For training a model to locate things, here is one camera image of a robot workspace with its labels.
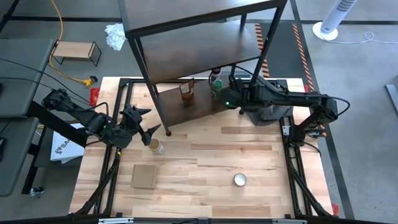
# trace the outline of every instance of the desk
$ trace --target desk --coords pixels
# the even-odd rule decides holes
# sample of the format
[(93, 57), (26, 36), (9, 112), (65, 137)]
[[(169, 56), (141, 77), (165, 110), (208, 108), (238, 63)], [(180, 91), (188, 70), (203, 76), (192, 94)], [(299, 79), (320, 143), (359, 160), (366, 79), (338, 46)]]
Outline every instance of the desk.
[[(0, 58), (44, 71), (52, 47), (52, 40), (1, 39)], [(40, 72), (1, 60), (0, 71), (1, 77), (26, 78), (36, 82), (39, 82), (43, 76)], [(25, 116), (39, 84), (25, 80), (6, 79), (1, 79), (0, 82), (4, 84), (4, 89), (0, 94), (0, 117)]]
[[(0, 129), (8, 122), (9, 119), (0, 119)], [(0, 162), (0, 197), (9, 196), (14, 190), (38, 123), (37, 118), (13, 119), (1, 134), (7, 142)], [(19, 136), (18, 141), (13, 141), (15, 136)]]
[[(291, 91), (304, 91), (301, 79), (287, 82)], [(118, 77), (104, 77), (98, 103), (108, 102), (113, 109), (118, 83)], [(176, 84), (160, 84), (158, 89), (175, 87)], [(160, 123), (145, 84), (134, 84), (131, 103), (152, 109), (143, 116), (144, 128)], [(99, 107), (97, 112), (105, 112), (105, 108)], [(294, 108), (296, 123), (308, 115), (308, 108)], [(278, 122), (255, 127), (246, 115), (228, 110), (170, 129), (170, 137), (162, 128), (154, 134), (164, 145), (163, 155), (154, 156), (139, 135), (123, 150), (112, 214), (123, 212), (125, 217), (151, 218), (284, 218), (286, 213), (294, 214)], [(307, 141), (317, 145), (312, 139)], [(97, 187), (104, 152), (103, 143), (85, 149), (70, 212), (81, 208)], [(301, 152), (309, 189), (332, 213), (319, 153), (310, 147), (302, 147)], [(130, 186), (134, 164), (157, 165), (156, 189)], [(245, 187), (233, 184), (233, 176), (240, 172), (248, 177)], [(302, 194), (297, 189), (304, 211)]]

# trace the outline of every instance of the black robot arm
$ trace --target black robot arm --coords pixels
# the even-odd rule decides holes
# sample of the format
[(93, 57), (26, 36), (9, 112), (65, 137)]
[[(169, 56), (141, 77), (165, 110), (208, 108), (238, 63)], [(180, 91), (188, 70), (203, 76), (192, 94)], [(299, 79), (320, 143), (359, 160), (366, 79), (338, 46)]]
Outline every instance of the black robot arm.
[(139, 133), (142, 142), (148, 146), (155, 131), (160, 127), (157, 125), (144, 131), (140, 125), (141, 115), (150, 110), (139, 109), (128, 105), (120, 113), (123, 114), (122, 121), (118, 124), (110, 116), (104, 113), (97, 113), (92, 108), (84, 109), (78, 106), (67, 94), (66, 90), (52, 90), (42, 101), (42, 105), (48, 110), (66, 112), (79, 120), (86, 131), (96, 136), (100, 141), (106, 144), (115, 145), (118, 148), (126, 148), (132, 140), (133, 135)]
[(338, 118), (337, 103), (328, 95), (280, 90), (261, 79), (252, 86), (246, 86), (241, 79), (234, 77), (229, 77), (229, 82), (230, 87), (223, 94), (223, 101), (229, 109), (240, 107), (243, 111), (257, 112), (272, 105), (310, 108), (312, 114), (301, 124), (289, 129), (289, 143), (293, 146), (303, 146), (306, 134), (311, 134), (319, 125), (328, 124)]

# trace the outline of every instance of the concrete floor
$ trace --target concrete floor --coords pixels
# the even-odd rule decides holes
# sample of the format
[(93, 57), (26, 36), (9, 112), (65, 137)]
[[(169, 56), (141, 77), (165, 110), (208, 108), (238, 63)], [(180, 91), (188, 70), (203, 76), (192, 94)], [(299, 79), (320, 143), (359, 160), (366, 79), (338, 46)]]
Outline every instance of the concrete floor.
[[(302, 20), (322, 20), (333, 0), (296, 0)], [(11, 0), (0, 1), (0, 14), (7, 11)], [(56, 1), (65, 17), (119, 17), (118, 4), (111, 0)], [(346, 17), (351, 21), (397, 21), (395, 0), (359, 0)], [(21, 0), (15, 16), (56, 16), (48, 0)], [(251, 14), (249, 19), (272, 19), (272, 11)], [(282, 19), (293, 19), (290, 4)], [(96, 75), (100, 81), (104, 76), (140, 76), (132, 52), (125, 43), (120, 52), (106, 45), (106, 22), (65, 22), (63, 39), (67, 41), (91, 42), (103, 51), (98, 67), (89, 62), (64, 62), (57, 66), (67, 75), (86, 79)], [(396, 223), (398, 217), (398, 171), (396, 161), (396, 133), (398, 116), (394, 111), (384, 85), (398, 86), (398, 45), (367, 43), (358, 45), (331, 44), (316, 39), (311, 25), (303, 25), (305, 40), (313, 63), (317, 85), (322, 93), (345, 98), (351, 109), (330, 125), (336, 150), (343, 169), (355, 218), (377, 222)], [(398, 26), (339, 26), (338, 41), (358, 41), (366, 31), (375, 38), (398, 41)], [(0, 37), (57, 39), (60, 32), (58, 22), (10, 21)], [(254, 62), (244, 66), (253, 69)], [(51, 68), (46, 72), (59, 77)], [(42, 82), (54, 88), (60, 87), (47, 77)], [(88, 98), (89, 91), (76, 83), (64, 80), (72, 90)], [(35, 100), (40, 101), (48, 89), (39, 87)], [(64, 113), (63, 119), (71, 119)], [(331, 200), (341, 205), (331, 161), (324, 140), (319, 140), (323, 167), (328, 181)], [(31, 158), (28, 157), (14, 194), (0, 198), (0, 220), (65, 215), (72, 198), (78, 168), (42, 169), (36, 178), (46, 193), (40, 199), (19, 194)]]

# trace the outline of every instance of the yellow extension cord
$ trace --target yellow extension cord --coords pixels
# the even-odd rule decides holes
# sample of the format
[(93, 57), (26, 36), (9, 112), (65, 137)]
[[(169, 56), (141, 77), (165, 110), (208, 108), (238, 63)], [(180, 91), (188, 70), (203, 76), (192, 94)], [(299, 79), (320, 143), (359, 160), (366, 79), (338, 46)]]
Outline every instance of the yellow extension cord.
[[(57, 12), (57, 14), (58, 14), (58, 17), (60, 18), (61, 33), (60, 33), (60, 37), (59, 37), (58, 39), (59, 39), (59, 41), (61, 41), (62, 35), (63, 35), (63, 22), (62, 22), (62, 17), (61, 17), (60, 11), (58, 10), (57, 5), (54, 3), (53, 0), (51, 0), (51, 3), (53, 4), (53, 6), (54, 6), (54, 8), (55, 8), (55, 10), (56, 10), (56, 12)], [(53, 63), (52, 63), (52, 57), (50, 57), (49, 64), (50, 64), (50, 67), (52, 67), (52, 68), (55, 70), (55, 72), (57, 72), (59, 75), (65, 77), (65, 78), (67, 78), (67, 79), (73, 80), (73, 81), (75, 81), (75, 82), (77, 82), (77, 83), (83, 84), (83, 85), (85, 85), (87, 88), (90, 87), (90, 86), (94, 83), (94, 81), (93, 81), (92, 79), (80, 80), (80, 79), (78, 79), (78, 78), (70, 77), (70, 76), (68, 76), (68, 75), (66, 75), (66, 74), (64, 74), (64, 73), (62, 73), (62, 72), (60, 72), (60, 71), (58, 71), (58, 70), (54, 67), (54, 65), (53, 65)]]

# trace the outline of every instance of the paper cup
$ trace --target paper cup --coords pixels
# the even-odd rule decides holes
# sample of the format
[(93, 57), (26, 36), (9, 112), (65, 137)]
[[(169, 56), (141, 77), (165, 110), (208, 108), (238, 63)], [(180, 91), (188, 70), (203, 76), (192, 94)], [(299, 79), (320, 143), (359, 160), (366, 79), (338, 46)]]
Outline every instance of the paper cup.
[(164, 152), (162, 144), (157, 139), (152, 139), (150, 141), (148, 148), (153, 154), (163, 154)]

